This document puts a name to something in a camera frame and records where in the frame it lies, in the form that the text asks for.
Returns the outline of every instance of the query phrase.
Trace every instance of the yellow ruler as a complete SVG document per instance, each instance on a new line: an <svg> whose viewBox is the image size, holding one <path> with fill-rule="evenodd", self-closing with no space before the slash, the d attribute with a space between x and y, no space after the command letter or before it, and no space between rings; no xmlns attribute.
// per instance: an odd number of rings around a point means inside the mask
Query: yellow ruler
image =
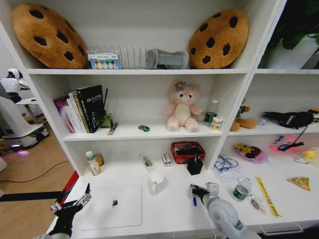
<svg viewBox="0 0 319 239"><path fill-rule="evenodd" d="M271 201L271 198L267 192L267 189L265 188L265 185L263 184L263 181L261 181L261 178L260 177L256 177L256 180L257 180L257 183L260 187L260 190L261 192L263 193L264 195L264 198L266 199L266 202L268 204L268 207L271 211L271 213L276 216L276 217L282 217L278 214L276 208L275 208L275 205L273 204L273 201Z"/></svg>

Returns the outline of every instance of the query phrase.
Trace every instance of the cookie-shaped cushion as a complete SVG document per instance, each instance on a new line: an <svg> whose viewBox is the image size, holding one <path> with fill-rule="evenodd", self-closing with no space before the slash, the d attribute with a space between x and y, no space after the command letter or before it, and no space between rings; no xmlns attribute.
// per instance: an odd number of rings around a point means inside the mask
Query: cookie-shaped cushion
<svg viewBox="0 0 319 239"><path fill-rule="evenodd" d="M189 41L189 61L197 69L223 68L242 51L248 36L246 15L228 9L205 21Z"/></svg>
<svg viewBox="0 0 319 239"><path fill-rule="evenodd" d="M52 9L22 4L12 13L22 46L49 68L81 69L87 63L83 41L74 28Z"/></svg>

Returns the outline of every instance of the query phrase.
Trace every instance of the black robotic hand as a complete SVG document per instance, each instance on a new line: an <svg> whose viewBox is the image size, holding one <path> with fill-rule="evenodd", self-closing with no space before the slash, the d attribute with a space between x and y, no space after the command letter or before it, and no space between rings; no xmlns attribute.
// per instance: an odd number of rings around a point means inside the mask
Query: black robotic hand
<svg viewBox="0 0 319 239"><path fill-rule="evenodd" d="M192 194L199 196L202 204L204 204L203 197L204 197L204 195L209 194L209 191L206 188L202 188L202 187L199 187L199 186L194 185L194 184L191 184L190 188L191 188Z"/></svg>
<svg viewBox="0 0 319 239"><path fill-rule="evenodd" d="M56 200L56 205L60 204L62 198L65 194L65 191L62 191L60 196ZM54 212L56 216L58 216L58 220L52 231L49 232L49 235L57 234L57 233L65 233L70 237L72 235L72 222L74 215L82 210L82 208L86 205L86 203L91 199L90 195L90 184L88 184L85 195L82 196L79 200L74 200L60 206L58 210Z"/></svg>

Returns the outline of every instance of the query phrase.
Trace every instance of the drawer handle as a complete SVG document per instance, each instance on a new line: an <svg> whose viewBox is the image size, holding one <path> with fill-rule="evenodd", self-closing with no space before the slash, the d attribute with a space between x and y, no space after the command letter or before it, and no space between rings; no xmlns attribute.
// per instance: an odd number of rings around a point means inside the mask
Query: drawer handle
<svg viewBox="0 0 319 239"><path fill-rule="evenodd" d="M216 237L215 232L213 232L213 237L199 237L199 238L197 238L197 237L194 237L194 238L190 237L190 238L187 238L187 239L217 239L217 237Z"/></svg>
<svg viewBox="0 0 319 239"><path fill-rule="evenodd" d="M265 236L275 236L275 235L285 235L285 234L293 234L293 233L303 233L304 229L302 229L302 227L299 226L299 224L297 224L296 229L292 229L292 230L282 230L282 231L275 231L275 232L266 232L264 229L260 228L261 232L265 235Z"/></svg>

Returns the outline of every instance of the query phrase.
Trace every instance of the pink book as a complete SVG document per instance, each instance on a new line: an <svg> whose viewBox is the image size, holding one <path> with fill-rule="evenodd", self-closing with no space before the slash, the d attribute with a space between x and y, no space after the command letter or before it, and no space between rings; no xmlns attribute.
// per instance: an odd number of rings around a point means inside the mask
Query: pink book
<svg viewBox="0 0 319 239"><path fill-rule="evenodd" d="M71 123L71 120L69 119L69 116L65 110L65 106L68 106L68 103L66 101L66 99L69 98L68 96L63 96L63 97L60 97L56 100L54 100L54 104L59 112L59 115L62 119L62 122L66 128L66 131L68 133L75 133L74 131L74 128L73 128L73 125Z"/></svg>

